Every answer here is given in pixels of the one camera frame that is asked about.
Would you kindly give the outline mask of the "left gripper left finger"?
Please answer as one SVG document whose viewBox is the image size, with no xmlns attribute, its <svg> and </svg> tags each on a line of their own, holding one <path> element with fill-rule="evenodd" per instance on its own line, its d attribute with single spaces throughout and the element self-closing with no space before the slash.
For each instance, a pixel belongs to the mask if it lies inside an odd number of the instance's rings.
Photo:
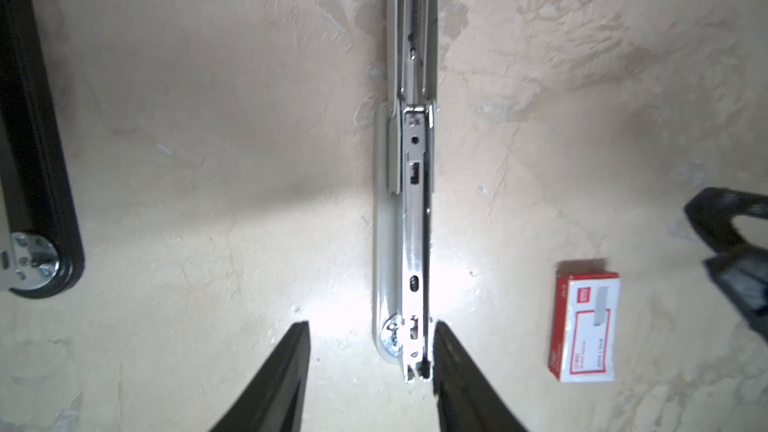
<svg viewBox="0 0 768 432">
<path fill-rule="evenodd" d="M 293 323 L 211 431 L 299 432 L 310 352 L 309 323 Z"/>
</svg>

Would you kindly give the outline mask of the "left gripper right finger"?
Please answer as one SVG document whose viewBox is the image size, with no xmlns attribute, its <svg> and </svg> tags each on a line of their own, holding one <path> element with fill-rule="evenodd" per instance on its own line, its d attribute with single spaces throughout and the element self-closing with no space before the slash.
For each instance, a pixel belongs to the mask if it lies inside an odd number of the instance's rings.
<svg viewBox="0 0 768 432">
<path fill-rule="evenodd" d="M 526 432 L 450 327 L 435 325 L 433 390 L 442 432 Z"/>
</svg>

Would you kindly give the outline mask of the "red white staple box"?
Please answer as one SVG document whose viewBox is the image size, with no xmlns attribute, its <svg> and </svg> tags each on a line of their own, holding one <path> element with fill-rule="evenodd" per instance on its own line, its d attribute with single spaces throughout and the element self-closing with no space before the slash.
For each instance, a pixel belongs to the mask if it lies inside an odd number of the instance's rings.
<svg viewBox="0 0 768 432">
<path fill-rule="evenodd" d="M 560 382 L 615 380 L 620 285 L 615 272 L 557 275 L 548 368 Z"/>
</svg>

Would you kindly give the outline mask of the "grey silver stapler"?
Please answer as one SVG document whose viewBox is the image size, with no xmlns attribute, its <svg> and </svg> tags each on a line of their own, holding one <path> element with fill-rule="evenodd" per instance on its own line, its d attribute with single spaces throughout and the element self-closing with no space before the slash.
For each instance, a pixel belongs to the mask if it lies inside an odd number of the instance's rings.
<svg viewBox="0 0 768 432">
<path fill-rule="evenodd" d="M 438 2 L 386 0 L 387 95 L 374 122 L 374 341 L 407 383 L 433 370 Z"/>
</svg>

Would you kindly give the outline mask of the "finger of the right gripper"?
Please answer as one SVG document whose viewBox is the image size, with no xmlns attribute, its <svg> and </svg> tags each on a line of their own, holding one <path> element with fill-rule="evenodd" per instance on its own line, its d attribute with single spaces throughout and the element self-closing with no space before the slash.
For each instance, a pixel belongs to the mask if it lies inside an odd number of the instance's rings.
<svg viewBox="0 0 768 432">
<path fill-rule="evenodd" d="M 702 241 L 714 252 L 749 245 L 733 225 L 738 216 L 767 219 L 767 196 L 728 188 L 707 187 L 684 207 L 685 215 Z"/>
<path fill-rule="evenodd" d="M 714 284 L 767 341 L 767 250 L 740 245 L 704 261 Z"/>
</svg>

